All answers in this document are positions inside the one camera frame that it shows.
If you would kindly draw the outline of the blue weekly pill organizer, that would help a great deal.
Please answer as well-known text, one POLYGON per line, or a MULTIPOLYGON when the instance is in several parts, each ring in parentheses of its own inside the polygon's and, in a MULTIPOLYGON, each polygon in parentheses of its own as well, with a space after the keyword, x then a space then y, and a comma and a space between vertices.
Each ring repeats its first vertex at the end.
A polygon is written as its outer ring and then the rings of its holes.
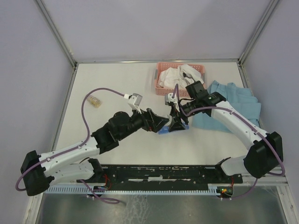
MULTIPOLYGON (((189 125, 186 125, 185 123, 183 124, 185 130, 189 130, 189 125)), ((161 130, 158 131, 158 134, 169 134, 169 127, 168 126, 164 126, 161 130)))

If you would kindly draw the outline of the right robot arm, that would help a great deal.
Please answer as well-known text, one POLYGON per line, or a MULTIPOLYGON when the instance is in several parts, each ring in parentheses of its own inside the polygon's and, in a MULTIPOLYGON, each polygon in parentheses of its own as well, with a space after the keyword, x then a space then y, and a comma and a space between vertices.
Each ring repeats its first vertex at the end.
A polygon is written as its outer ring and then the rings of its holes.
POLYGON ((254 125, 220 93, 208 93, 200 81, 188 85, 186 90, 190 99, 184 105, 177 86, 165 95, 165 104, 171 106, 169 132, 184 130, 189 117, 201 112, 222 123, 248 151, 245 156, 223 159, 220 168, 214 171, 217 181, 226 182, 232 175, 242 172, 257 179, 265 174, 285 174, 282 137, 277 132, 269 133, 254 125))

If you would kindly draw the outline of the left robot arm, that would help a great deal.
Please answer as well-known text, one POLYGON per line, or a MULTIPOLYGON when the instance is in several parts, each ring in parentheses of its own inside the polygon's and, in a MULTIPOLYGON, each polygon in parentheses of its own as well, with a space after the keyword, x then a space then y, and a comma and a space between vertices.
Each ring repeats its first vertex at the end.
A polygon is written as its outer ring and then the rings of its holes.
POLYGON ((103 170, 88 163, 78 168, 76 161, 108 152, 119 146, 119 142, 139 129, 157 133, 169 118, 156 115, 150 108, 145 111, 134 111, 132 115, 117 112, 108 122, 88 138, 72 147, 51 153, 38 154, 35 150, 26 154, 21 166, 21 179, 28 196, 45 192, 51 185, 59 183, 65 175, 63 171, 74 171, 70 180, 91 179, 99 182, 103 170))

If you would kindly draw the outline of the clear pill bottle yellow pills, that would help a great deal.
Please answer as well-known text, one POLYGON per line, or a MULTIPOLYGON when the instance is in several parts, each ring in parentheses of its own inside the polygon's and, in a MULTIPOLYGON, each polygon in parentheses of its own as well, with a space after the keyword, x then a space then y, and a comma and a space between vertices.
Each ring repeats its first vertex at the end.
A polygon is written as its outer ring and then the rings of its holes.
POLYGON ((89 95, 87 97, 87 101, 95 108, 99 108, 101 106, 101 101, 93 95, 89 95))

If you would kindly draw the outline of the white cloth in basket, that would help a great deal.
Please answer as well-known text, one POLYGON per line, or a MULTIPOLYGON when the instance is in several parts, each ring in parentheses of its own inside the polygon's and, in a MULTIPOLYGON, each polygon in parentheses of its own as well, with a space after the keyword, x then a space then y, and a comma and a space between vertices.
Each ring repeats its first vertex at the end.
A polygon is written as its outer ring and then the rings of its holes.
POLYGON ((157 86, 174 90, 178 84, 180 90, 185 90, 186 86, 197 81, 200 81, 203 85, 205 84, 201 72, 190 65, 183 64, 162 71, 159 75, 157 86))

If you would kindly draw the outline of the light blue cloth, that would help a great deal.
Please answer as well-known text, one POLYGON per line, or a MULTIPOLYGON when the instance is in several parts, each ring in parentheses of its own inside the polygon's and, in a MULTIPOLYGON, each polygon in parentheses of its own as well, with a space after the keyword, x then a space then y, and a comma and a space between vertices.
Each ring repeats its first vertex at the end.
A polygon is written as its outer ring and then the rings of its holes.
MULTIPOLYGON (((237 87, 234 83, 223 85, 217 81, 213 81, 207 90, 209 93, 220 93, 242 116, 252 124, 259 126, 261 103, 252 95, 250 89, 237 87)), ((205 113, 198 113, 193 117, 192 127, 230 133, 221 122, 209 117, 205 113)))

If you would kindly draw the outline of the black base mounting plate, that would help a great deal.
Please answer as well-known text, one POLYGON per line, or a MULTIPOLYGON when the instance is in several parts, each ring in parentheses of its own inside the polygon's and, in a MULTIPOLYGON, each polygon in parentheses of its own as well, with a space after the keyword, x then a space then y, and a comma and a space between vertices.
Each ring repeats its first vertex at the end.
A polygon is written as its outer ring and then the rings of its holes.
POLYGON ((207 189, 209 184, 243 183, 242 175, 226 175, 212 165, 102 165, 86 183, 107 184, 108 189, 207 189))

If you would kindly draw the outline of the left aluminium frame post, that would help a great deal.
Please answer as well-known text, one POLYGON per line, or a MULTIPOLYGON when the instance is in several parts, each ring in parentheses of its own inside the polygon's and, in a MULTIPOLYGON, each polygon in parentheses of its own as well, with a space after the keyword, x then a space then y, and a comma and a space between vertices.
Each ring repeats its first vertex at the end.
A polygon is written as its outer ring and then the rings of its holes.
POLYGON ((58 43, 60 49, 62 50, 64 56, 66 57, 68 63, 75 68, 77 66, 77 62, 72 56, 70 50, 68 49, 65 41, 63 40, 60 32, 58 31, 45 3, 43 0, 34 0, 34 3, 38 7, 40 13, 42 14, 43 18, 45 19, 45 22, 47 23, 51 33, 53 34, 56 42, 58 43))

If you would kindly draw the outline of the aluminium frame post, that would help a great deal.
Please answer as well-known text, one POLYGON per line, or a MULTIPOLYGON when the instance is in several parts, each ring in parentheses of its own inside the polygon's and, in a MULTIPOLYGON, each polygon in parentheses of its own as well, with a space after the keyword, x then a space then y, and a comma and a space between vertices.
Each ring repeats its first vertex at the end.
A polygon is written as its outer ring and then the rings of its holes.
POLYGON ((259 38, 261 37, 263 31, 265 30, 266 26, 268 25, 270 19, 274 15, 280 2, 281 2, 280 0, 271 0, 269 2, 269 5, 267 6, 266 10, 264 11, 255 31, 253 32, 251 39, 249 40, 244 52, 241 54, 241 56, 239 58, 239 65, 241 67, 243 67, 245 65, 251 52, 253 51, 253 48, 257 44, 259 38))
POLYGON ((34 0, 34 3, 38 7, 40 13, 42 14, 43 18, 45 19, 45 22, 47 23, 51 33, 53 34, 56 42, 58 43, 60 49, 62 50, 64 56, 66 57, 68 63, 75 68, 77 66, 77 62, 72 56, 70 50, 68 49, 65 41, 63 40, 60 32, 58 31, 45 3, 43 0, 34 0))

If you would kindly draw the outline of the right aluminium frame post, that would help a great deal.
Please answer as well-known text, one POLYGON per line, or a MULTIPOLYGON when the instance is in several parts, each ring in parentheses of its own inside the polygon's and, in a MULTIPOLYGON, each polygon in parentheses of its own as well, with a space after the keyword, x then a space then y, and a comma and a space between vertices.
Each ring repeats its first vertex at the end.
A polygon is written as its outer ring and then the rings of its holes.
POLYGON ((266 26, 268 25, 270 19, 274 15, 280 2, 281 2, 280 0, 271 0, 269 2, 269 5, 267 6, 266 10, 264 11, 255 31, 253 32, 251 39, 249 40, 244 52, 241 54, 241 56, 239 58, 239 65, 241 67, 243 67, 245 65, 251 52, 253 51, 253 48, 257 44, 259 38, 261 37, 263 31, 265 30, 266 26))

